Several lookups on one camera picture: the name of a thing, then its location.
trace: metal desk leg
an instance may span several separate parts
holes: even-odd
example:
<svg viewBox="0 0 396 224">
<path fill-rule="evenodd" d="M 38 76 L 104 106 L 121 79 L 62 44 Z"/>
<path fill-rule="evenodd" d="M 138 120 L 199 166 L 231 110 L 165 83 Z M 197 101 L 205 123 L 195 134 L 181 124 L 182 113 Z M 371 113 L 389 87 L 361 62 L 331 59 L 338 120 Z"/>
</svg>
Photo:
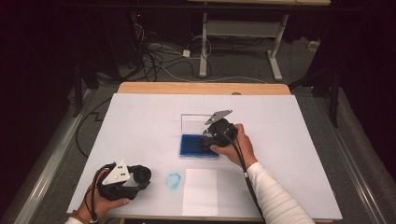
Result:
<svg viewBox="0 0 396 224">
<path fill-rule="evenodd" d="M 201 61 L 199 65 L 199 76 L 206 77 L 206 64 L 207 64 L 207 51 L 206 51 L 206 37 L 207 37 L 207 13 L 204 13 L 202 23 L 202 48 L 201 48 Z"/>
<path fill-rule="evenodd" d="M 279 48 L 280 41 L 282 40 L 283 32 L 285 31 L 286 28 L 286 22 L 288 21 L 288 16 L 289 15 L 283 15 L 282 22 L 280 23 L 279 28 L 277 29 L 274 49 L 268 50 L 267 52 L 268 59 L 270 61 L 271 68 L 273 70 L 274 78 L 276 81 L 282 80 L 282 75 L 280 74 L 279 66 L 277 65 L 276 62 L 276 53 L 277 53 L 277 49 Z"/>
</svg>

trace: wooden table edge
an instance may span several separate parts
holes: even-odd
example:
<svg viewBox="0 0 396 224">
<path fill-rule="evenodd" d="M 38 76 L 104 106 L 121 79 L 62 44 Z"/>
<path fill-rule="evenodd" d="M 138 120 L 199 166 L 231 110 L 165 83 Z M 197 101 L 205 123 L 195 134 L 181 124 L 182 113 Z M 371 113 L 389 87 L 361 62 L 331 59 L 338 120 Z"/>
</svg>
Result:
<svg viewBox="0 0 396 224">
<path fill-rule="evenodd" d="M 118 93 L 290 95 L 290 89 L 263 83 L 123 82 Z"/>
</svg>

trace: person's right hand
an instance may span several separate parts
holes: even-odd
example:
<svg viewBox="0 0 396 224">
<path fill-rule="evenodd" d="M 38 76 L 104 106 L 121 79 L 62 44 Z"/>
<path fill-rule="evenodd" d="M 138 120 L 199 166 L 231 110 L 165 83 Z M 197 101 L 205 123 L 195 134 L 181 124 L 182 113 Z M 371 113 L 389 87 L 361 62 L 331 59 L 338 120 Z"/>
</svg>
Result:
<svg viewBox="0 0 396 224">
<path fill-rule="evenodd" d="M 253 145 L 251 145 L 248 136 L 245 135 L 244 126 L 242 124 L 235 124 L 234 126 L 236 130 L 238 130 L 237 139 L 239 142 L 239 146 L 241 147 L 242 155 L 245 160 L 245 165 L 248 168 L 250 165 L 257 161 L 256 157 L 254 156 Z M 239 160 L 238 155 L 233 148 L 233 145 L 230 144 L 227 147 L 212 145 L 210 149 L 212 149 L 214 152 L 227 156 L 230 161 L 241 166 L 241 161 Z"/>
</svg>

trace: fingers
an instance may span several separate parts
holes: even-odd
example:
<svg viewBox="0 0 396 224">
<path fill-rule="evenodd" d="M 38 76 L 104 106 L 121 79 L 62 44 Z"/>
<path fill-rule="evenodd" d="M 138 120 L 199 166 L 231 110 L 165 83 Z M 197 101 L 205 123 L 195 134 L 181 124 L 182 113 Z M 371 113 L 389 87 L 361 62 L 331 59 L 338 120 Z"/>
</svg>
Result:
<svg viewBox="0 0 396 224">
<path fill-rule="evenodd" d="M 236 130 L 238 130 L 238 133 L 244 133 L 245 132 L 244 125 L 241 124 L 241 123 L 235 124 L 234 127 L 236 128 Z"/>
<path fill-rule="evenodd" d="M 121 206 L 124 206 L 125 204 L 128 204 L 130 202 L 129 199 L 125 198 L 125 199 L 118 199 L 115 201 L 109 201 L 107 203 L 108 206 L 108 210 L 113 209 L 113 208 L 118 208 Z"/>
<path fill-rule="evenodd" d="M 221 154 L 220 152 L 221 152 L 221 149 L 222 149 L 222 147 L 219 147 L 219 146 L 217 146 L 217 145 L 212 145 L 212 146 L 210 146 L 210 150 L 212 150 L 212 151 L 214 151 L 214 152 L 217 152 L 217 153 L 219 153 L 219 154 Z"/>
</svg>

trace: black curtain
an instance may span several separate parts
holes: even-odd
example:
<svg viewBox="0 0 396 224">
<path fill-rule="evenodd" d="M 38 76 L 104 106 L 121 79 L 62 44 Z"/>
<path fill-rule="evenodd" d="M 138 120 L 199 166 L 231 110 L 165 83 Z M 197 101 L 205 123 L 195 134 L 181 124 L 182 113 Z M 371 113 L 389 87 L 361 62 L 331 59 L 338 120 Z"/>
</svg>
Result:
<svg viewBox="0 0 396 224">
<path fill-rule="evenodd" d="M 0 216 L 69 106 L 73 60 L 56 1 L 0 4 Z"/>
<path fill-rule="evenodd" d="M 303 85 L 316 96 L 340 86 L 389 173 L 396 178 L 396 22 L 391 0 L 337 1 L 339 7 L 361 8 L 361 13 L 332 16 Z"/>
</svg>

